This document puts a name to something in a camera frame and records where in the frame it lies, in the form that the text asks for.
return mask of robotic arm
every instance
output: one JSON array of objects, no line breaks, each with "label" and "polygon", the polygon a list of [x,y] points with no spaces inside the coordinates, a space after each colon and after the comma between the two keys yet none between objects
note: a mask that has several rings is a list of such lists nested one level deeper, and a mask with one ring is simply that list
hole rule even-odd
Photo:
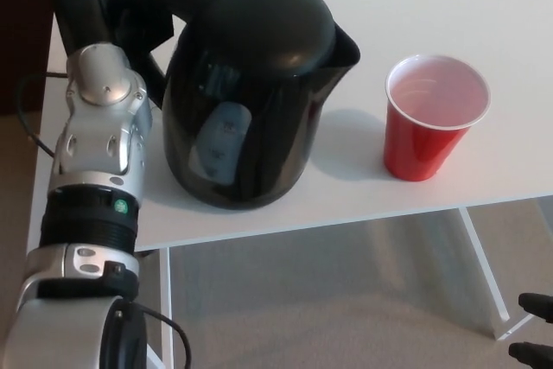
[{"label": "robotic arm", "polygon": [[58,140],[39,248],[30,252],[4,369],[141,368],[133,257],[151,112],[142,78],[109,43],[67,63],[70,118]]}]

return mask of table top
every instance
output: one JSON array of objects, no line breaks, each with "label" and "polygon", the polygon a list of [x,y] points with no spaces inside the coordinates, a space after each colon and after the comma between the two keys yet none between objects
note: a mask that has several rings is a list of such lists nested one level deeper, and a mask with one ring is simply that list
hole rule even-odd
[{"label": "table top", "polygon": [[[162,149],[159,111],[148,142],[137,249],[185,245],[313,226],[553,194],[553,3],[546,0],[325,0],[359,44],[361,62],[324,106],[302,178],[281,200],[246,212],[210,207],[179,187]],[[166,66],[175,45],[155,56]],[[489,114],[436,177],[409,183],[382,165],[386,74],[413,54],[446,54],[486,78]],[[54,29],[49,69],[65,54]],[[49,80],[41,135],[53,145],[67,116],[63,80]],[[40,224],[50,161],[39,155],[31,229]]]}]

